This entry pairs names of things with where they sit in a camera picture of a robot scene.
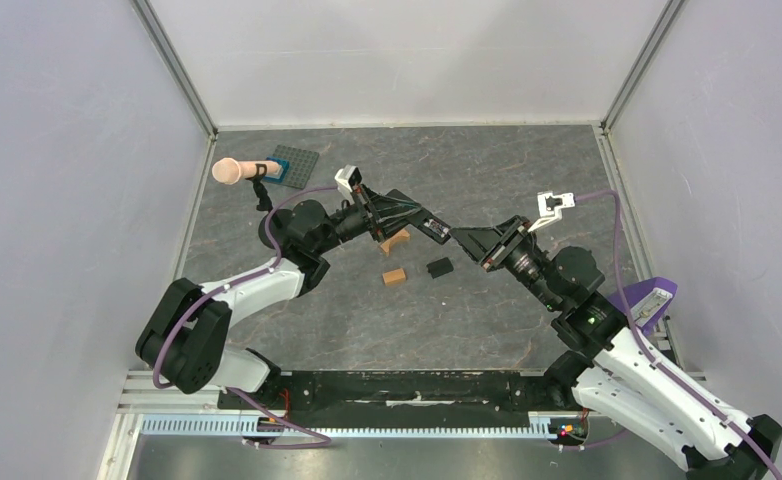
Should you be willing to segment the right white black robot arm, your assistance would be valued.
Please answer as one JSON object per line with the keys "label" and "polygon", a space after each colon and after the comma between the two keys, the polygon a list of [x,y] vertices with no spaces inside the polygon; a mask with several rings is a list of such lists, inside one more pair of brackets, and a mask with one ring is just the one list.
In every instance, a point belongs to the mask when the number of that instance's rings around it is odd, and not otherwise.
{"label": "right white black robot arm", "polygon": [[604,276],[592,253],[540,249],[520,216],[493,227],[454,228],[451,237],[485,271],[504,269],[549,311],[567,346],[548,369],[547,400],[603,414],[654,446],[689,479],[779,478],[782,427],[709,392],[598,293]]}

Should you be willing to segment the black remote control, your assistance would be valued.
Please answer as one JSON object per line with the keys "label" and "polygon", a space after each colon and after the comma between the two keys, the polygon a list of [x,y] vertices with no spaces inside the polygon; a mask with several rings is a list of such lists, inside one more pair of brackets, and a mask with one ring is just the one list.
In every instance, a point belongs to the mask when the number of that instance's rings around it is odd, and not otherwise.
{"label": "black remote control", "polygon": [[406,221],[439,245],[450,239],[451,227],[427,209],[418,208],[406,216]]}

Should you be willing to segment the black battery cover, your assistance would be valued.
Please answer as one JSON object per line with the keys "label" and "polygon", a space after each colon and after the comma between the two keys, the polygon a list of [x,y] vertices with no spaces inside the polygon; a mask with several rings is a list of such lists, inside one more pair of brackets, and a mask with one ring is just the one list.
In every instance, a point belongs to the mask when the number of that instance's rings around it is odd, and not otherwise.
{"label": "black battery cover", "polygon": [[448,257],[432,261],[426,265],[432,279],[437,279],[454,271],[454,265]]}

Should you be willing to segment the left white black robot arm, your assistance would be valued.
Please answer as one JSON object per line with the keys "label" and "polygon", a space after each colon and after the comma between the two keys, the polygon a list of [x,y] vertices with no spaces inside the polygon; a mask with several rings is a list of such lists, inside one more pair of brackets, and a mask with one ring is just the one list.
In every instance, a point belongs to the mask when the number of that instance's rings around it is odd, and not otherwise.
{"label": "left white black robot arm", "polygon": [[316,288],[329,269],[324,253],[365,233],[384,242],[408,225],[431,221],[427,209],[398,191],[381,195],[359,187],[354,200],[333,213],[308,191],[293,198],[293,208],[264,218],[260,236],[273,258],[231,278],[203,284],[180,278],[168,286],[135,346],[156,388],[185,394],[205,386],[240,389],[255,407],[271,407],[281,393],[275,365],[228,346],[231,328]]}

